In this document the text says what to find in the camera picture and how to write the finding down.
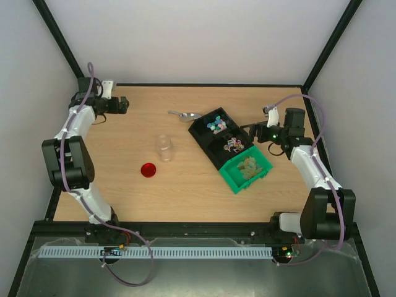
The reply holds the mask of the metal scoop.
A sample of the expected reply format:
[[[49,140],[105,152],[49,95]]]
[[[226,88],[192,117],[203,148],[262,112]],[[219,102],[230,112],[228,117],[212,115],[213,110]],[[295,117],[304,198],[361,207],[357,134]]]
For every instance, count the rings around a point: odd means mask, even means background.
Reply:
[[[183,123],[192,122],[202,117],[199,113],[179,113],[177,111],[168,111],[168,114],[176,115]]]

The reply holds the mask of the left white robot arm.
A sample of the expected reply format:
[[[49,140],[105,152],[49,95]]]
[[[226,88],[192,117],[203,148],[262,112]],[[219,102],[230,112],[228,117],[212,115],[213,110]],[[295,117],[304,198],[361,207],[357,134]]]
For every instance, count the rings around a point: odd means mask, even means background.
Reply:
[[[71,195],[88,215],[86,241],[117,245],[125,249],[131,242],[129,233],[121,230],[113,208],[105,202],[95,185],[95,167],[84,139],[97,117],[125,114],[126,97],[114,97],[115,83],[83,77],[78,79],[78,92],[69,104],[69,115],[61,130],[44,140],[41,149],[51,184]]]

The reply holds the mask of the green bin with gummies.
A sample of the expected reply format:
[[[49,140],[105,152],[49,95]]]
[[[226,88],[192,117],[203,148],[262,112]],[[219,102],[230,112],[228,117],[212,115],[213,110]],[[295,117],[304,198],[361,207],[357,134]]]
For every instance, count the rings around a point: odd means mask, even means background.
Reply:
[[[272,168],[263,153],[253,146],[227,161],[219,173],[233,193],[237,194],[254,181],[266,177]]]

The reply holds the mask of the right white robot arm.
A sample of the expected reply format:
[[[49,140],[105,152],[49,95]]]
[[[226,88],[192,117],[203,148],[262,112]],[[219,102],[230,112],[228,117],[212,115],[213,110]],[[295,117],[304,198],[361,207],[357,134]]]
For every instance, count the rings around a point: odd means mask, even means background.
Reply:
[[[300,213],[281,212],[270,227],[270,236],[284,242],[291,233],[306,239],[344,240],[353,227],[356,196],[336,182],[323,164],[314,141],[304,135],[305,111],[287,108],[283,124],[276,107],[266,107],[267,121],[243,125],[249,138],[259,143],[279,145],[287,159],[297,167],[310,190]]]

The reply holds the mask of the black bin with star candies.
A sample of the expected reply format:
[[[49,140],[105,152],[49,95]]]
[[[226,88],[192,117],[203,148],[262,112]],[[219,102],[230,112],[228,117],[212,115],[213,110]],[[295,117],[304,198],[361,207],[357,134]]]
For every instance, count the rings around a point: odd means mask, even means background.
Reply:
[[[196,119],[188,131],[198,144],[204,145],[235,128],[237,128],[236,123],[220,107]]]

